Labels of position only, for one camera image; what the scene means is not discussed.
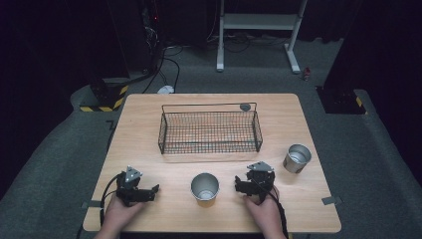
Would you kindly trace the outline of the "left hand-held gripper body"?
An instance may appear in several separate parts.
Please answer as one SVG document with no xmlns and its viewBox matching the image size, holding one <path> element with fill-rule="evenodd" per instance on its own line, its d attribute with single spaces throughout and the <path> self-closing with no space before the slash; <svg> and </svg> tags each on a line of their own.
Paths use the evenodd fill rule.
<svg viewBox="0 0 422 239">
<path fill-rule="evenodd" d="M 122 202 L 129 206 L 131 203 L 142 202 L 142 199 L 146 195 L 156 193 L 149 193 L 150 189 L 139 189 L 138 183 L 140 182 L 143 173 L 130 165 L 117 176 L 116 180 L 116 196 L 122 200 Z"/>
</svg>

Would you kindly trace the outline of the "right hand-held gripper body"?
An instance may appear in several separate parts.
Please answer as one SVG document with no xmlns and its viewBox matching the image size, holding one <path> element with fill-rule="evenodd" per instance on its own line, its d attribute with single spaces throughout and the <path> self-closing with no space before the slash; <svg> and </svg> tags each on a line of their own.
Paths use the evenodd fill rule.
<svg viewBox="0 0 422 239">
<path fill-rule="evenodd" d="M 245 187 L 248 196 L 257 195 L 263 202 L 272 190 L 275 181 L 274 169 L 264 161 L 259 161 L 247 166 L 247 180 L 239 186 Z"/>
</svg>

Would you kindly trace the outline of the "orange cup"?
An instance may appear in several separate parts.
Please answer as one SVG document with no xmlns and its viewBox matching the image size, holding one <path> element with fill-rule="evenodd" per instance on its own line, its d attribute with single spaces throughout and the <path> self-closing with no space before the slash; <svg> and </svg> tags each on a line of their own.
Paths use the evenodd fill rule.
<svg viewBox="0 0 422 239">
<path fill-rule="evenodd" d="M 213 174 L 203 172 L 192 179 L 190 190 L 199 206 L 210 207 L 215 203 L 220 190 L 220 183 Z"/>
</svg>

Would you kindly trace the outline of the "silver metal cup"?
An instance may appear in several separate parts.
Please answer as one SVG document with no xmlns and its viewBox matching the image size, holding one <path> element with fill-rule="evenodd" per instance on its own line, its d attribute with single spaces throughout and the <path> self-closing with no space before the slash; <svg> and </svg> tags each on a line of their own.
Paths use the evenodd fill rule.
<svg viewBox="0 0 422 239">
<path fill-rule="evenodd" d="M 312 153 L 302 144 L 292 144 L 283 161 L 283 167 L 290 173 L 300 173 L 312 160 Z"/>
</svg>

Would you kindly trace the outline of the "black wire mesh basket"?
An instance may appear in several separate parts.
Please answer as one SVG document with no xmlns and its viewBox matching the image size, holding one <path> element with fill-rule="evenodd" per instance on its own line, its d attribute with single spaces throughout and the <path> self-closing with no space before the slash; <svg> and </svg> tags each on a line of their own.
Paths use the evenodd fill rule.
<svg viewBox="0 0 422 239">
<path fill-rule="evenodd" d="M 250 104 L 243 112 L 240 104 Z M 256 103 L 162 105 L 162 154 L 259 152 L 263 136 Z"/>
</svg>

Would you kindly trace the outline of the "person's left hand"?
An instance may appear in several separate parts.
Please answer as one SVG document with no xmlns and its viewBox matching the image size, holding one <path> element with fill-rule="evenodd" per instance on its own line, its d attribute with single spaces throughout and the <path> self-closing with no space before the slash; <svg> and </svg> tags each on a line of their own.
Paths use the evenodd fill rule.
<svg viewBox="0 0 422 239">
<path fill-rule="evenodd" d="M 145 206 L 144 202 L 126 206 L 121 199 L 114 195 L 105 212 L 103 229 L 109 233 L 120 232 Z"/>
</svg>

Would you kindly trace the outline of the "person's right hand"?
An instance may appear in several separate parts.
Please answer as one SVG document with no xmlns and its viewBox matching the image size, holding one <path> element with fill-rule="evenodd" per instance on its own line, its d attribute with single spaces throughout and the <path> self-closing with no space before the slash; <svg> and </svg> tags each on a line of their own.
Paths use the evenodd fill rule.
<svg viewBox="0 0 422 239">
<path fill-rule="evenodd" d="M 261 204 L 256 204 L 249 196 L 244 196 L 246 208 L 252 215 L 256 225 L 264 231 L 282 231 L 281 214 L 278 207 L 277 198 L 279 190 L 274 187 Z"/>
</svg>

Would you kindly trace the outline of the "yellow-black striped stand base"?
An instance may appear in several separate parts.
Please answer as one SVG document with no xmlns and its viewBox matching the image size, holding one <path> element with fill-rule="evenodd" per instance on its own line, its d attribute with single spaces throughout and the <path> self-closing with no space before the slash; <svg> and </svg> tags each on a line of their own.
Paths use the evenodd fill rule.
<svg viewBox="0 0 422 239">
<path fill-rule="evenodd" d="M 99 80 L 90 84 L 90 88 L 80 103 L 82 112 L 114 112 L 122 105 L 128 86 L 107 84 Z"/>
</svg>

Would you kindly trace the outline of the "black stand base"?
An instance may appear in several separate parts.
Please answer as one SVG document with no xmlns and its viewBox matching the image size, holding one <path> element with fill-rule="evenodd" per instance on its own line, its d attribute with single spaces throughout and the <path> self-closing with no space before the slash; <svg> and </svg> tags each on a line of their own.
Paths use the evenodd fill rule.
<svg viewBox="0 0 422 239">
<path fill-rule="evenodd" d="M 323 106 L 323 109 L 327 114 L 366 114 L 366 109 L 362 100 L 354 91 L 342 92 L 324 87 L 316 87 L 316 92 Z"/>
</svg>

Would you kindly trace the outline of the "dark equipment rack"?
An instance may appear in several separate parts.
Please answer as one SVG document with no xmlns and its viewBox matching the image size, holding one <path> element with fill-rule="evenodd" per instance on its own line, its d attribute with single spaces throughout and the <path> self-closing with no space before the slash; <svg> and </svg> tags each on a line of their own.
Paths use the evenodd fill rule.
<svg viewBox="0 0 422 239">
<path fill-rule="evenodd" d="M 144 40 L 149 58 L 150 72 L 158 69 L 159 59 L 163 52 L 164 33 L 161 21 L 160 0 L 138 0 L 139 14 L 143 26 Z"/>
</svg>

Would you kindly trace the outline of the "white metal stand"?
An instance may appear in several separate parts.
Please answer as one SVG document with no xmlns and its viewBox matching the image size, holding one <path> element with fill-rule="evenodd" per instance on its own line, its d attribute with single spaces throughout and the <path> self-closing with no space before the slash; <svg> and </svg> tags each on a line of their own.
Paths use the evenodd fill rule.
<svg viewBox="0 0 422 239">
<path fill-rule="evenodd" d="M 294 53 L 294 46 L 299 34 L 308 0 L 301 0 L 297 14 L 238 14 L 225 12 L 225 0 L 220 0 L 219 35 L 216 58 L 216 71 L 224 71 L 224 31 L 225 30 L 274 30 L 290 31 L 290 42 L 284 45 L 292 72 L 299 74 L 302 70 Z"/>
</svg>

